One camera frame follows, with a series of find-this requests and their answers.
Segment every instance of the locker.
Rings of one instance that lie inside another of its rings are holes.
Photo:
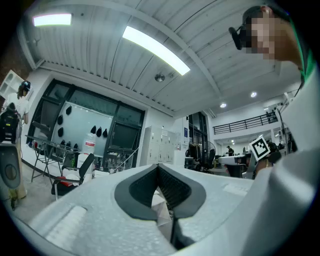
[[[161,135],[160,138],[161,138],[160,144],[162,144],[162,145],[169,145],[168,136]]]
[[[159,147],[159,155],[158,155],[158,161],[163,162],[167,159],[167,146],[166,145],[160,145]]]
[[[159,155],[159,145],[155,143],[150,143],[148,160],[149,161],[157,161]]]
[[[171,146],[168,146],[167,153],[166,153],[166,161],[172,162],[174,159],[174,148]]]
[[[151,143],[161,143],[161,130],[154,129],[151,131],[150,142]]]
[[[167,162],[172,164],[176,143],[177,135],[174,132],[154,126],[145,128],[139,165]]]

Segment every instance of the fluorescent light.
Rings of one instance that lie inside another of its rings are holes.
[[[178,71],[182,76],[190,70],[190,68],[188,68],[188,66],[167,47],[133,27],[126,26],[122,37],[157,55]]]
[[[34,16],[33,25],[35,27],[48,25],[71,25],[71,16],[72,15],[70,13]]]

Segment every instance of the metal rack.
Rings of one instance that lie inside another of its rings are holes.
[[[33,181],[34,178],[39,177],[41,175],[44,176],[45,172],[47,172],[48,176],[49,176],[50,183],[52,185],[53,183],[52,183],[52,180],[51,180],[51,177],[50,177],[50,172],[49,172],[48,165],[57,162],[58,166],[59,166],[60,174],[61,174],[62,171],[61,171],[60,161],[59,161],[60,156],[62,156],[62,159],[63,159],[66,154],[80,153],[80,150],[77,149],[77,148],[73,148],[73,147],[69,147],[69,146],[66,146],[66,145],[59,144],[59,143],[55,143],[53,141],[46,140],[46,139],[39,138],[39,137],[33,137],[33,136],[29,136],[29,135],[26,135],[26,137],[31,139],[31,140],[33,140],[33,141],[37,141],[38,143],[41,142],[40,149],[36,149],[36,148],[34,149],[36,160],[35,160],[35,163],[34,163],[34,166],[33,166],[31,182]],[[60,150],[59,151],[60,154],[55,159],[53,159],[53,152],[54,152],[55,149]],[[36,165],[37,165],[38,161],[40,161],[41,163],[44,163],[45,164],[45,168],[44,168],[44,171],[43,171],[42,174],[38,174],[37,176],[34,176]]]

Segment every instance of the white bottle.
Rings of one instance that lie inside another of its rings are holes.
[[[82,145],[82,153],[86,154],[94,154],[96,146],[96,135],[89,132],[86,137],[84,137],[83,145]]]

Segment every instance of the chair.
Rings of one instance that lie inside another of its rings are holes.
[[[89,154],[86,160],[83,162],[82,166],[80,168],[71,168],[67,166],[62,166],[61,173],[63,173],[64,169],[68,170],[79,170],[80,180],[74,180],[74,179],[65,179],[63,177],[56,177],[54,178],[54,182],[52,184],[51,188],[51,194],[55,195],[55,199],[58,200],[58,196],[64,196],[65,194],[69,193],[70,191],[74,190],[77,186],[71,185],[66,186],[62,184],[61,182],[71,182],[71,183],[79,183],[81,185],[84,182],[85,174],[90,167],[90,165],[93,163],[95,159],[94,154]]]

